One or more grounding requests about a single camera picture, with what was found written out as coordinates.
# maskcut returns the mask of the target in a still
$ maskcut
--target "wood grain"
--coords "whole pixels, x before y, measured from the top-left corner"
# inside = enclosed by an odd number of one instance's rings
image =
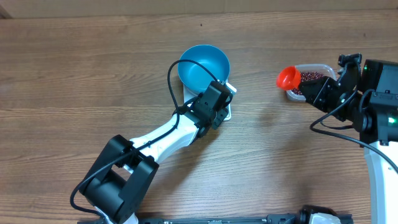
[[[370,223],[363,151],[312,133],[322,113],[289,102],[275,77],[288,65],[337,68],[339,54],[398,61],[397,10],[2,20],[0,29],[0,223],[94,218],[70,207],[70,192],[111,137],[168,121],[167,69],[196,44],[229,57],[233,118],[161,164],[139,215],[261,216],[310,203]],[[181,103],[176,71],[172,85]]]
[[[398,0],[0,0],[11,18],[396,9]]]

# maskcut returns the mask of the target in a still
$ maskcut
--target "plastic container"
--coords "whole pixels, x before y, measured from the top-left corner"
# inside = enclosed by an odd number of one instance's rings
[[[306,65],[296,65],[297,70],[300,72],[320,72],[324,76],[332,77],[336,80],[336,74],[329,65],[324,64],[306,64]],[[305,102],[305,97],[303,95],[297,95],[292,92],[292,90],[286,91],[287,98],[291,101]]]

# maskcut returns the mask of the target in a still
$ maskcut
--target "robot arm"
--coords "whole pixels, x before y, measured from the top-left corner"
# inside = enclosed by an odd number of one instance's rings
[[[375,147],[398,164],[398,63],[366,60],[358,79],[361,58],[361,54],[340,55],[339,65],[343,69],[337,81],[323,77],[303,82],[300,91],[307,103],[326,113],[345,103],[333,116],[340,121],[352,121],[361,142]],[[354,87],[363,95],[357,93],[349,101]],[[372,224],[395,223],[396,167],[369,147],[364,148],[364,156],[369,169]]]
[[[120,135],[113,137],[85,179],[127,153],[130,156],[115,165],[124,167],[131,176],[126,181],[109,166],[80,187],[80,193],[106,217],[108,223],[137,223],[133,214],[141,204],[159,163],[181,147],[203,137],[211,127],[216,129],[228,114],[226,107],[231,100],[232,93],[226,85],[213,81],[204,93],[181,106],[179,114],[175,113],[169,122],[155,131],[130,141]],[[178,117],[178,125],[171,133],[150,142],[171,130]]]

